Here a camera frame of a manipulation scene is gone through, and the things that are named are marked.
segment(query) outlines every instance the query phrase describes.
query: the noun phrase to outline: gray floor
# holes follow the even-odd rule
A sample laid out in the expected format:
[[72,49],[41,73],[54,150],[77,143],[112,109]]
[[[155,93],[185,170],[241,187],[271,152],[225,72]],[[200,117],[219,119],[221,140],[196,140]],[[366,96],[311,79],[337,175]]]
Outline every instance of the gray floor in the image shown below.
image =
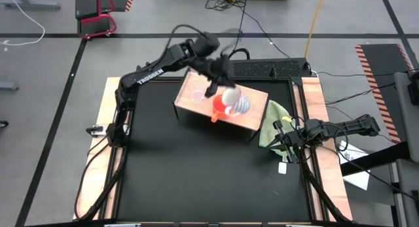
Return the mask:
[[[47,33],[74,33],[74,0],[51,0],[62,9],[30,10],[27,13],[44,25]],[[216,12],[204,8],[206,0],[134,0],[128,13],[113,14],[119,33],[169,33],[180,23],[205,31],[222,32],[238,28],[241,12]],[[246,10],[269,33],[308,33],[318,0],[254,1]],[[416,4],[419,0],[390,0],[405,33],[419,33]],[[0,7],[0,33],[39,33],[17,10]],[[245,17],[243,30],[260,33],[257,24]],[[396,33],[382,0],[324,0],[315,33]],[[10,39],[20,43],[27,39]],[[134,71],[160,55],[167,39],[96,39],[84,51],[74,85],[65,107],[41,183],[26,224],[46,224],[71,220],[73,202],[90,138],[84,131],[95,123],[107,77]],[[221,39],[227,45],[235,39]],[[304,54],[306,39],[274,39],[291,57]],[[44,39],[33,45],[0,48],[0,79],[16,80],[17,92],[0,92],[0,119],[10,126],[0,132],[0,226],[13,226],[27,192],[46,135],[54,118],[65,81],[79,47],[79,39]],[[313,39],[308,60],[315,71],[336,74],[362,73],[355,44],[397,43],[398,39]],[[409,43],[419,52],[419,40]],[[267,39],[242,39],[239,46],[251,57],[282,58]],[[369,89],[363,77],[332,78],[320,75],[326,100],[332,101]],[[350,116],[369,113],[378,119],[372,95],[335,105]],[[331,121],[346,120],[328,109]],[[380,150],[391,143],[381,137],[353,136],[351,144]],[[355,220],[365,224],[392,225],[390,208],[365,201],[350,200]]]

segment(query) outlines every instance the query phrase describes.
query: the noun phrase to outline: orange cup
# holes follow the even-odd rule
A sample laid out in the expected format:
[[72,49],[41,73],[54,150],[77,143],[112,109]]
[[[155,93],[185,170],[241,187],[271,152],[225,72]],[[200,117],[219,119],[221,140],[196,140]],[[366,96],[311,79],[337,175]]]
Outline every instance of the orange cup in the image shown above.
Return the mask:
[[216,122],[218,119],[228,118],[228,115],[225,114],[226,106],[223,104],[222,95],[215,96],[212,105],[212,122]]

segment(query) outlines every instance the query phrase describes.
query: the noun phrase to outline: white cable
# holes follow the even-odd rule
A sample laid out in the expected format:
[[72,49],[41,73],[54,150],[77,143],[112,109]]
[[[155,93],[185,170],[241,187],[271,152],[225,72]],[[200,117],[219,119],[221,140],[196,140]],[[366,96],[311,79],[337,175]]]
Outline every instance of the white cable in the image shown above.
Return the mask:
[[319,78],[319,75],[317,74],[317,72],[316,72],[316,71],[313,71],[313,70],[312,70],[312,73],[315,73],[315,74],[316,74],[316,77],[317,77],[317,78]]
[[7,46],[22,46],[22,45],[25,45],[25,44],[35,44],[35,43],[38,43],[40,40],[42,40],[42,38],[44,37],[44,35],[45,35],[45,28],[41,25],[41,24],[39,24],[38,22],[36,22],[33,18],[31,18],[31,17],[29,17],[29,15],[27,15],[21,8],[20,8],[20,6],[19,6],[19,4],[15,1],[15,0],[12,0],[13,1],[13,3],[19,8],[19,10],[20,10],[20,12],[22,12],[22,14],[24,14],[27,18],[29,18],[30,20],[32,20],[32,22],[34,22],[34,23],[36,23],[39,27],[41,27],[42,28],[42,30],[43,30],[43,32],[42,32],[42,35],[41,35],[41,37],[39,37],[39,39],[37,39],[36,41],[31,41],[31,42],[28,42],[28,43],[18,43],[18,44],[9,44],[9,43],[6,43],[6,41],[4,42],[4,43],[2,43],[2,42],[0,42],[0,44],[3,44],[3,45],[7,45]]

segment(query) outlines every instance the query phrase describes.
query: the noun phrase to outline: wheel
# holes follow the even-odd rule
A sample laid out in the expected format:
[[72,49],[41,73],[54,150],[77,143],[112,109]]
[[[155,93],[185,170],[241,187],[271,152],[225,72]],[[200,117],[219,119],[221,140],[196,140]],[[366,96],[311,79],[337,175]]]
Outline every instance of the wheel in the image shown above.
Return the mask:
[[7,121],[0,121],[0,128],[5,128],[9,123]]

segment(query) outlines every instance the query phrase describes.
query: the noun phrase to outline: green towel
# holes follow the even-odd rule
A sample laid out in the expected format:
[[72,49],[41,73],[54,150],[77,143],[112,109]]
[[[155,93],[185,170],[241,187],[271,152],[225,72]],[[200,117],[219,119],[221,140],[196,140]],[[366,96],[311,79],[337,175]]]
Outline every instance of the green towel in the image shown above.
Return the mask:
[[[287,112],[287,109],[284,109],[284,107],[282,107],[280,104],[276,103],[275,101],[270,100],[268,102],[268,107],[266,109],[266,114],[265,114],[265,118],[264,121],[262,123],[262,128],[261,128],[261,135],[259,136],[259,146],[262,148],[265,148],[266,146],[268,146],[274,139],[275,139],[275,135],[278,134],[278,131],[274,128],[274,126],[272,125],[272,123],[274,123],[277,120],[281,120],[282,123],[282,130],[284,133],[293,131],[294,128],[291,126],[291,123],[289,123],[286,120],[282,120],[282,117],[284,116],[288,116],[289,118],[291,118],[291,116],[289,115],[289,113]],[[276,154],[282,156],[282,158],[284,158],[283,160],[285,161],[285,158],[287,158],[287,153],[286,151],[280,151],[280,150],[276,150],[276,149],[272,149],[272,151],[274,151]]]

